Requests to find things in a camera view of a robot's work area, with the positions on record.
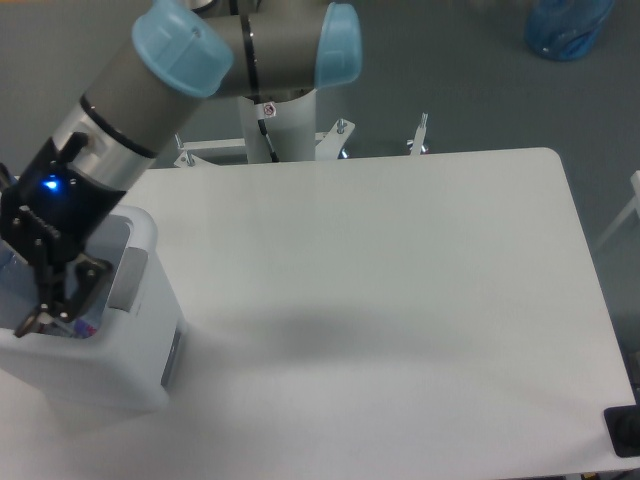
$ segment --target black object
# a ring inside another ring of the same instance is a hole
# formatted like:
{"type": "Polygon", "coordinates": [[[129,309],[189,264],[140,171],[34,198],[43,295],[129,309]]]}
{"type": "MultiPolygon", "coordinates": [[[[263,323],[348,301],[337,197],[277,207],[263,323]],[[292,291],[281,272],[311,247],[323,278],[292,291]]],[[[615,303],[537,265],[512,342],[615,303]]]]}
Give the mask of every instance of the black object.
{"type": "MultiPolygon", "coordinates": [[[[73,133],[61,150],[47,140],[18,182],[0,198],[0,237],[31,267],[38,305],[15,330],[34,331],[46,314],[71,322],[84,314],[107,282],[113,267],[84,253],[86,242],[126,192],[100,186],[68,164],[87,145],[84,133],[73,133]],[[77,290],[66,297],[67,263],[77,261],[77,290]]],[[[11,176],[0,168],[1,176],[11,176]]]]}
{"type": "Polygon", "coordinates": [[[609,436],[616,455],[640,456],[640,406],[612,407],[604,411],[609,436]]]}

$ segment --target cable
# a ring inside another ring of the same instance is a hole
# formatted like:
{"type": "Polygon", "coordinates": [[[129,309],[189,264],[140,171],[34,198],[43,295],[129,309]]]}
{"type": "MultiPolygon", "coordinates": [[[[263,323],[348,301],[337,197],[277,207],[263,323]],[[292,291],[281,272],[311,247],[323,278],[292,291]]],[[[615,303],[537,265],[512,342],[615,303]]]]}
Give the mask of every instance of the cable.
{"type": "Polygon", "coordinates": [[[269,148],[269,156],[271,157],[271,161],[273,163],[280,163],[280,159],[278,158],[278,154],[273,148],[273,143],[271,142],[271,138],[269,137],[269,132],[267,131],[267,125],[264,120],[258,120],[258,127],[260,127],[260,133],[267,141],[267,147],[269,148]]]}

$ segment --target white container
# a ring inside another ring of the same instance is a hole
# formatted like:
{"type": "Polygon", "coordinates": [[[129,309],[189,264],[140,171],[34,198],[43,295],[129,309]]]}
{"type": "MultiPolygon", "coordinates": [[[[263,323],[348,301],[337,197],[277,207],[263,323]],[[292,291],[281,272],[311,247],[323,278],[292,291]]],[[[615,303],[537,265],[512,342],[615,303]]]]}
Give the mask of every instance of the white container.
{"type": "Polygon", "coordinates": [[[116,207],[87,248],[118,266],[105,290],[108,296],[103,294],[98,331],[86,339],[38,333],[18,339],[16,319],[5,313],[0,368],[52,397],[136,410],[165,405],[165,386],[186,323],[156,242],[149,214],[116,207]]]}

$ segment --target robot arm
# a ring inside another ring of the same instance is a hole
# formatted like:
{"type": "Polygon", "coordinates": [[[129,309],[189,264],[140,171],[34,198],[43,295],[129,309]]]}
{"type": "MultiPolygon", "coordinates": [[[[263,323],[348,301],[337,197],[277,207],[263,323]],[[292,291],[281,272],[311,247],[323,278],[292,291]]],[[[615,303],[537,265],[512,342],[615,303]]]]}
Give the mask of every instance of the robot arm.
{"type": "Polygon", "coordinates": [[[18,182],[0,170],[0,236],[33,268],[39,296],[16,336],[88,309],[112,270],[84,253],[88,238],[232,62],[203,20],[158,0],[18,182]],[[78,288],[67,296],[73,261],[78,288]]]}
{"type": "Polygon", "coordinates": [[[90,307],[112,266],[85,253],[87,240],[202,101],[218,90],[257,100],[357,77],[353,7],[314,2],[305,22],[288,15],[205,21],[177,0],[156,0],[19,181],[0,169],[0,237],[33,268],[39,296],[16,336],[90,307]],[[78,288],[68,296],[71,262],[78,288]]]}

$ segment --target blue bottle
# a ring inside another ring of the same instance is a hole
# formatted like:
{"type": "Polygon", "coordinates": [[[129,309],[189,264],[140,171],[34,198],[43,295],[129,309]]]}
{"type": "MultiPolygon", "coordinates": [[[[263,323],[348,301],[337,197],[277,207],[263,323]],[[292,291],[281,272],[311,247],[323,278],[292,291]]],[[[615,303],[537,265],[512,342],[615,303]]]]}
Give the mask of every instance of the blue bottle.
{"type": "Polygon", "coordinates": [[[598,37],[615,0],[539,0],[524,38],[538,55],[575,60],[586,55],[598,37]]]}

